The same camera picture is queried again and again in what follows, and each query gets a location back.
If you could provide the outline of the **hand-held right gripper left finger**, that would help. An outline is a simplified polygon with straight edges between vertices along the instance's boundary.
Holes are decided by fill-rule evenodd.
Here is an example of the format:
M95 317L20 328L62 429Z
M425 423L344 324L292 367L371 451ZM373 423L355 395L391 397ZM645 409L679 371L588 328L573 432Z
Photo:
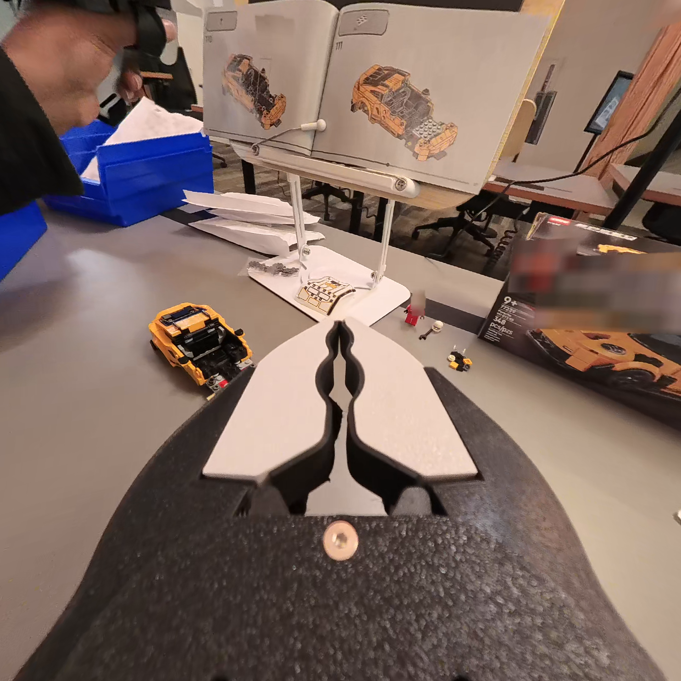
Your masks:
M321 486L334 466L338 322L290 338L252 371L203 468L208 478Z

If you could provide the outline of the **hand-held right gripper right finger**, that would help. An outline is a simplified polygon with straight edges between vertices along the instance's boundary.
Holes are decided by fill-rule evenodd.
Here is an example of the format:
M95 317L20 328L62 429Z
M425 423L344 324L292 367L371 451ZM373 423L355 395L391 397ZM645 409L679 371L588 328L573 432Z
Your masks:
M425 367L404 347L348 317L340 327L347 460L360 483L440 483L478 469Z

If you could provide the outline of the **orange lego car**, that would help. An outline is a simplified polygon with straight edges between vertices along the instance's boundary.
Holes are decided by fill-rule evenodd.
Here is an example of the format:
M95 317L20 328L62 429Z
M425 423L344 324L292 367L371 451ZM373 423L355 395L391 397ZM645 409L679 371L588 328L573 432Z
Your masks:
M243 330L230 327L208 305L183 302L164 309L148 328L150 344L169 365L213 394L253 365Z

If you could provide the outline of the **person's left forearm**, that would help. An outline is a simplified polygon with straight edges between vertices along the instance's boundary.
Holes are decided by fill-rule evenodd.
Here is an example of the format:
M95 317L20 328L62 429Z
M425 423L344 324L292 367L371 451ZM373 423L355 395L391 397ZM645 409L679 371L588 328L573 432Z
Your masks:
M1 50L1 215L47 195L83 191L45 112Z

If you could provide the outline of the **black lego box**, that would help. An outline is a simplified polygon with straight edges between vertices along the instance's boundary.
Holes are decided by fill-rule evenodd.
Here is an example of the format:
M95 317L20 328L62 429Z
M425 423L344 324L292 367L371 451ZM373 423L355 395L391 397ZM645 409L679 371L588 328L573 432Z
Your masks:
M540 213L478 338L680 429L680 246Z

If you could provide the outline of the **person's left hand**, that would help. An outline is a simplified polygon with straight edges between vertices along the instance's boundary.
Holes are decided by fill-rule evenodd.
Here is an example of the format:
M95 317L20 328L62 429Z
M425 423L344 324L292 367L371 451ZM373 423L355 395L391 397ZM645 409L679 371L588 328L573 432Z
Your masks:
M55 133L62 135L98 117L98 88L117 54L137 43L137 19L131 12L100 13L37 1L1 47Z

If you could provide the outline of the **crumpled white paper bags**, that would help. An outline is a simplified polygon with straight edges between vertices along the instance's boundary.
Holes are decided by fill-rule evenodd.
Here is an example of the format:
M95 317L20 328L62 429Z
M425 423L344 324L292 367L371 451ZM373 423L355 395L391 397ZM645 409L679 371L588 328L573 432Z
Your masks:
M115 128L96 120L87 127L89 132L104 132L104 146L141 142L160 138L200 133L206 137L203 123L191 116L171 113L153 103L149 98L141 100L126 114Z

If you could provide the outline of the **white book stand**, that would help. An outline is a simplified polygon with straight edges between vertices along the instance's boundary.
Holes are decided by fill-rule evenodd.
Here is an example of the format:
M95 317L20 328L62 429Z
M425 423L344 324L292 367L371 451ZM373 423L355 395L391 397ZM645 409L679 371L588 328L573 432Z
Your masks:
M526 91L539 65L563 4L563 1L524 1L521 9L515 12L549 17L549 31L546 34L538 60L528 80ZM506 137L500 146L498 160L492 172L500 160L505 143L509 141L510 133L519 116L524 96L519 102L515 117L506 131ZM279 258L272 258L270 261L282 261L299 267L299 274L290 278L268 277L266 275L250 275L250 277L316 321L325 319L342 321L347 317L355 317L369 326L387 315L387 313L395 310L396 307L409 297L409 291L404 285L400 285L386 277L389 235L394 206L397 201L433 209L438 207L437 199L447 200L447 203L443 202L441 206L449 207L456 206L461 201L477 195L477 193L457 192L444 187L410 181L402 176L362 170L358 167L334 164L310 157L300 157L278 149L272 152L272 157L259 157L257 146L250 147L240 142L229 142L229 144L242 160L248 161L255 166L267 167L285 173L289 182L294 209L295 230L298 235L297 251L289 255L280 256ZM381 253L376 264L371 267L362 266L349 257L340 256L332 252L328 247L309 246L306 243L304 218L302 215L301 178L310 178L322 183L333 184L339 188L354 189L358 192L387 199L383 234L381 237ZM299 289L310 278L320 278L327 275L349 283L356 289L354 294L348 295L338 302L331 315L324 316L295 301Z

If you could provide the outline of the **clear bag of dark parts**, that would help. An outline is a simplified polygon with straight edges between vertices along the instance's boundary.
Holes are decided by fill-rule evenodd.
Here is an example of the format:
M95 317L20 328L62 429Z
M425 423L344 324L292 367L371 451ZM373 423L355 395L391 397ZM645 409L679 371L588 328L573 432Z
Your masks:
M248 260L245 271L249 276L266 275L268 277L290 278L297 276L300 268L282 261Z

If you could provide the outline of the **pile of white paper bags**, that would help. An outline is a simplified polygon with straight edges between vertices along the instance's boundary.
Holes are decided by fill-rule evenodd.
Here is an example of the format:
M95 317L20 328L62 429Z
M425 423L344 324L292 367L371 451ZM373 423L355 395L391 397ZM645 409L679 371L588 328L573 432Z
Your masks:
M194 217L190 226L221 240L274 257L288 255L298 246L294 211L283 200L185 190L184 202L209 213Z

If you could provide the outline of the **wooden background desk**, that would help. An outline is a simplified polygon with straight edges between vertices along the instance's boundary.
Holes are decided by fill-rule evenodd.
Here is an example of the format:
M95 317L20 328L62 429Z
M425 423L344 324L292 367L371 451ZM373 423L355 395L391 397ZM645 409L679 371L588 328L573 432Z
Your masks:
M567 171L502 159L483 189L500 193L509 182L518 180L519 184L514 184L506 192L508 196L582 211L590 215L606 216L615 207L618 200L615 193L606 189L594 176L579 175L551 183L541 182L542 179L566 174Z

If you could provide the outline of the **open instruction booklet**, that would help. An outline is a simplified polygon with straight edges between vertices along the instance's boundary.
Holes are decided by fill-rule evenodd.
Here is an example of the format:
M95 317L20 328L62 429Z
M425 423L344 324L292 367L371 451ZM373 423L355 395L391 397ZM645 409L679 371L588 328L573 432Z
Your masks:
M549 17L368 2L267 1L205 15L204 130L476 194Z

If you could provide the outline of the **black metal pole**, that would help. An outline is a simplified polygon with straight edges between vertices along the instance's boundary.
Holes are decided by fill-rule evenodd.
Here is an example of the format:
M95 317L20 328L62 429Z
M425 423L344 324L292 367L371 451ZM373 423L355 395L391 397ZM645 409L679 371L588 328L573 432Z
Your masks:
M670 123L668 129L653 148L644 165L638 170L629 187L618 200L614 209L603 222L603 228L611 231L619 230L622 222L629 216L636 203L642 199L651 182L659 173L680 143L680 112Z

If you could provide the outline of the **black monitor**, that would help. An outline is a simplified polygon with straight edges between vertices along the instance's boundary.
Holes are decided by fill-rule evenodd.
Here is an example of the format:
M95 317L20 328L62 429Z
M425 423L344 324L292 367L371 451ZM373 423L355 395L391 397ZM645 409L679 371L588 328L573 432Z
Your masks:
M633 79L634 73L622 70L617 72L599 105L591 115L584 132L592 135L600 135L604 132Z

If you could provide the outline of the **wooden pillar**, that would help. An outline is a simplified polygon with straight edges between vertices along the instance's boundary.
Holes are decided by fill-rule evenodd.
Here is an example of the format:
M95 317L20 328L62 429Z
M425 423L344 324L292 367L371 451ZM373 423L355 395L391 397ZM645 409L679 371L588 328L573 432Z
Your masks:
M631 154L638 138L651 128L654 119L667 104L680 79L680 11L672 13L666 26L659 31L643 60L623 100L612 115L608 126L599 137L587 159L590 165L607 151L619 150L586 171L587 175L602 180L609 163L621 164Z

